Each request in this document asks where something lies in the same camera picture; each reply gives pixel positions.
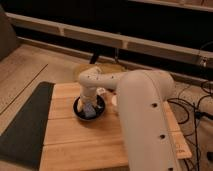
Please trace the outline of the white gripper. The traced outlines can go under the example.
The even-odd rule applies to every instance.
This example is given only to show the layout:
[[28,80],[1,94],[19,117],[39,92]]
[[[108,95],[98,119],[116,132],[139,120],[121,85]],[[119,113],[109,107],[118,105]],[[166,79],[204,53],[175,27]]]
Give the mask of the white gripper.
[[80,93],[80,99],[83,105],[90,103],[93,107],[97,106],[97,92],[96,91],[90,91],[90,92],[84,92],[82,91]]

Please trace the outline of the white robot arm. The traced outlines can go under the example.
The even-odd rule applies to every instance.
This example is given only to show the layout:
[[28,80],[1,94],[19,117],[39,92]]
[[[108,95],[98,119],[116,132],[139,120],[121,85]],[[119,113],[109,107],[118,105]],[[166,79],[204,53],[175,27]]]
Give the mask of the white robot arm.
[[160,70],[103,74],[93,67],[79,74],[78,82],[80,117],[86,120],[103,111],[97,88],[116,92],[130,171],[181,171],[163,107],[174,85],[170,74]]

